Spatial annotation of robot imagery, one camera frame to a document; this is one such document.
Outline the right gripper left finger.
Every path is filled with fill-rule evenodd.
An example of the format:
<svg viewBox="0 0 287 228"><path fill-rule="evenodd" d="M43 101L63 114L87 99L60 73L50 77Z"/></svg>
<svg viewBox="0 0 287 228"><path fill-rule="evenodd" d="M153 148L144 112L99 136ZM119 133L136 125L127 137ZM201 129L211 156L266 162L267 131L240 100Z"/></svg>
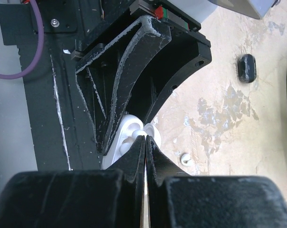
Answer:
<svg viewBox="0 0 287 228"><path fill-rule="evenodd" d="M106 170L31 171L0 195L0 228L140 228L145 137Z"/></svg>

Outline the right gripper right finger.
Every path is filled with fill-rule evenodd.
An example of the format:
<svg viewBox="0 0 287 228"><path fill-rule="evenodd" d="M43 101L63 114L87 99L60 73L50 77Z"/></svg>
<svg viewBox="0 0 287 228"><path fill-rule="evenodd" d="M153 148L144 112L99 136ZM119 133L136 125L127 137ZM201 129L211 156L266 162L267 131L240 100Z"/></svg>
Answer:
<svg viewBox="0 0 287 228"><path fill-rule="evenodd" d="M145 144L149 224L153 228L287 228L287 205L262 176L191 176Z"/></svg>

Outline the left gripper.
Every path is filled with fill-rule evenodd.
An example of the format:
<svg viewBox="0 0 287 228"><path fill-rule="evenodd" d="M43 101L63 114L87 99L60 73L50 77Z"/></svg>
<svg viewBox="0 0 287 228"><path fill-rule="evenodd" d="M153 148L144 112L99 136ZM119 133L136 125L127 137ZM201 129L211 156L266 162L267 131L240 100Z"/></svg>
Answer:
<svg viewBox="0 0 287 228"><path fill-rule="evenodd" d="M168 0L78 3L84 36L75 40L71 54L73 60L82 58L76 64L76 84L96 149L107 152L144 69L148 66L143 75L148 85L143 121L149 123L182 82L211 62L211 44L197 32L201 24ZM191 32L171 35L169 26L157 19Z"/></svg>

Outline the white earbud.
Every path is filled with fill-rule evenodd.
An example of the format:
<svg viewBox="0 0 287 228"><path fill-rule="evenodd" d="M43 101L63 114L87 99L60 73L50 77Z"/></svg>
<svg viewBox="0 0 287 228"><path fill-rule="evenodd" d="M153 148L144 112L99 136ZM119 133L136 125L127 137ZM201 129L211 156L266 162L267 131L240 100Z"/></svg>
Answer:
<svg viewBox="0 0 287 228"><path fill-rule="evenodd" d="M138 136L146 137L147 134L144 130L140 130L140 129L133 131L132 138L135 140Z"/></svg>
<svg viewBox="0 0 287 228"><path fill-rule="evenodd" d="M188 153L184 153L184 154L181 156L180 162L181 162L181 164L182 164L183 166L187 166L187 167L193 165L193 160L192 160L190 154L188 154Z"/></svg>

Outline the white earbud charging case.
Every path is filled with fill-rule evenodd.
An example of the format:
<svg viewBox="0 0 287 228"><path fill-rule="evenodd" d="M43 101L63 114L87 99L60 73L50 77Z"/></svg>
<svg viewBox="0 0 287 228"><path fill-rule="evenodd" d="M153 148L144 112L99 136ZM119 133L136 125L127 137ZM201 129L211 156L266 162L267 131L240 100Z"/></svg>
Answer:
<svg viewBox="0 0 287 228"><path fill-rule="evenodd" d="M144 130L147 136L153 137L157 146L161 146L160 132L153 124L143 124L138 117L131 114L124 115L107 155L103 156L101 166L103 170L109 168L131 148L135 142L132 133L138 129Z"/></svg>

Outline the black earbud charging case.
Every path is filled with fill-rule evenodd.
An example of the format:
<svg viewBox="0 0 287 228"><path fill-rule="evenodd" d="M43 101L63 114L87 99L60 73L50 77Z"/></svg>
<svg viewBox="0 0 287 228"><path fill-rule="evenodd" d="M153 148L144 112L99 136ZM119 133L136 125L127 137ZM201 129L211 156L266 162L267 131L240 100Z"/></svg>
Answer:
<svg viewBox="0 0 287 228"><path fill-rule="evenodd" d="M257 78L256 59L251 54L244 54L237 62L239 81L252 83Z"/></svg>

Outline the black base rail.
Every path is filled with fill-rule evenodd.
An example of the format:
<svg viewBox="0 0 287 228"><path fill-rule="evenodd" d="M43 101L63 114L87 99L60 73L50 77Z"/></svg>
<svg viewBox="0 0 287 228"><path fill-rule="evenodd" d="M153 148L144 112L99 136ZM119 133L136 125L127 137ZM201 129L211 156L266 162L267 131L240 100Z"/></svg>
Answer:
<svg viewBox="0 0 287 228"><path fill-rule="evenodd" d="M72 52L100 21L96 0L39 0L44 48L39 64L8 94L12 126L0 128L0 169L98 170L94 134Z"/></svg>

